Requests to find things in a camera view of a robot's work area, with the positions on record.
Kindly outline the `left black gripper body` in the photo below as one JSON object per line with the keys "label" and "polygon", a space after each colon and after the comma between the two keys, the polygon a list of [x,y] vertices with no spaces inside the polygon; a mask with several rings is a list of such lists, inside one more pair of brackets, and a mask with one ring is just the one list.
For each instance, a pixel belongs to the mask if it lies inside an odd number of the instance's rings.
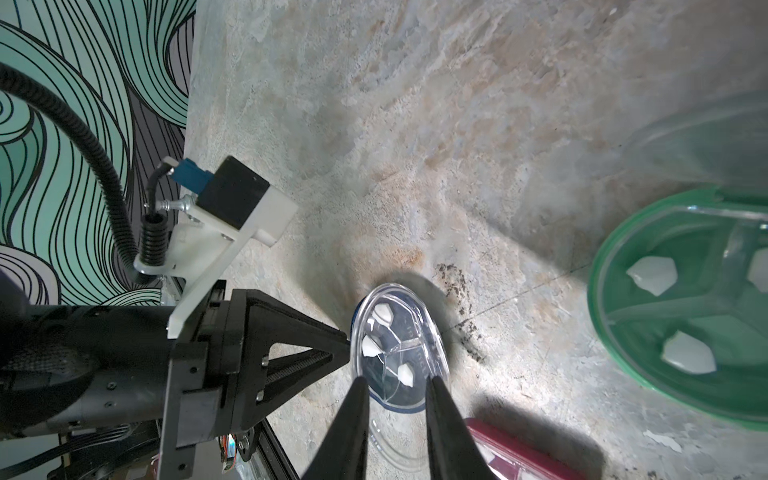
{"label": "left black gripper body", "polygon": [[243,430],[265,384],[269,305],[256,290],[226,296],[217,280],[173,342],[161,430],[159,479],[188,479],[196,446]]}

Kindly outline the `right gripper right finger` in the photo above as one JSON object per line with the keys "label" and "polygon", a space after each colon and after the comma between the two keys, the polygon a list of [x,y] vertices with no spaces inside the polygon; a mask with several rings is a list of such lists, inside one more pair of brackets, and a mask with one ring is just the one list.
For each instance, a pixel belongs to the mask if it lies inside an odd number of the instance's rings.
{"label": "right gripper right finger", "polygon": [[428,380],[425,398],[430,478],[495,479],[441,377]]}

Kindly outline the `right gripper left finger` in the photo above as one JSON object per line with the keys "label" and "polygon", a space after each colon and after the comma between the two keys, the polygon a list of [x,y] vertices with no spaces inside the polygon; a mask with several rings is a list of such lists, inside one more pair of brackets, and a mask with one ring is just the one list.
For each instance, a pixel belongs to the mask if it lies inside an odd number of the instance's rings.
{"label": "right gripper left finger", "polygon": [[369,385],[359,376],[352,382],[302,479],[365,479],[369,415]]}

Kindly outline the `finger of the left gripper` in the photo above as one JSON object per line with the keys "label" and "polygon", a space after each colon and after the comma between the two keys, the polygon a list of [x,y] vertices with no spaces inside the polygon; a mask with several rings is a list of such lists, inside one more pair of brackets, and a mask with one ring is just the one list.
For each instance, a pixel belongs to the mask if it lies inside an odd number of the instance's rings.
{"label": "finger of the left gripper", "polygon": [[239,371],[244,432],[306,387],[347,365],[347,335],[258,290],[245,292],[246,332]]}

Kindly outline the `dark pink square pillbox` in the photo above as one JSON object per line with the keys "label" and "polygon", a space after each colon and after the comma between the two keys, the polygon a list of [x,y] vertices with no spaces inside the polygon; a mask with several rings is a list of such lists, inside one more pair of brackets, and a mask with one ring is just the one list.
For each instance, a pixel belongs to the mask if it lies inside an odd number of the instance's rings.
{"label": "dark pink square pillbox", "polygon": [[498,479],[571,480],[584,476],[476,418],[465,424],[481,456]]}

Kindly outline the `round dark blue pillbox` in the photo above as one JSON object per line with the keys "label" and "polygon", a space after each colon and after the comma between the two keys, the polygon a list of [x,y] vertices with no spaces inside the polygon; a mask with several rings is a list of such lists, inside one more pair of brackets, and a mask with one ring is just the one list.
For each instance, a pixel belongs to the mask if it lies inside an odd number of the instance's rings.
{"label": "round dark blue pillbox", "polygon": [[415,292],[398,283],[379,285],[361,300],[350,342],[354,375],[367,380],[373,400],[395,413],[424,410],[427,381],[450,375],[437,324]]}

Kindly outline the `round green pillbox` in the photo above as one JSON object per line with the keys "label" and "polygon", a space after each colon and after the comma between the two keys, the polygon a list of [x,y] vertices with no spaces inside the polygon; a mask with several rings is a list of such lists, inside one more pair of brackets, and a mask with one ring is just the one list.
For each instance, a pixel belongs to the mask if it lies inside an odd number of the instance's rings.
{"label": "round green pillbox", "polygon": [[752,430],[767,427],[767,94],[658,120],[623,158],[687,190],[621,223],[598,250],[587,303],[640,384]]}

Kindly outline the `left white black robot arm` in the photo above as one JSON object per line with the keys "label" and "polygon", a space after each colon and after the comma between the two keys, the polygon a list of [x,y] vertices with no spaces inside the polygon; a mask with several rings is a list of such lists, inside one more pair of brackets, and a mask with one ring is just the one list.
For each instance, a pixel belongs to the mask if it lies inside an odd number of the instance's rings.
{"label": "left white black robot arm", "polygon": [[221,439],[249,459],[267,416],[347,364],[347,336],[258,290],[228,290],[223,273],[251,240],[271,246],[296,204],[244,163],[209,172],[165,159],[152,174],[188,195],[170,227],[152,199],[134,235],[115,168],[95,135],[56,94],[3,66],[3,92],[52,120],[90,165],[118,252],[134,278],[182,280],[170,306],[40,306],[1,280],[1,430],[67,441],[6,467],[14,478],[53,458],[55,478],[102,479],[147,456],[161,479],[188,479],[196,448]]}

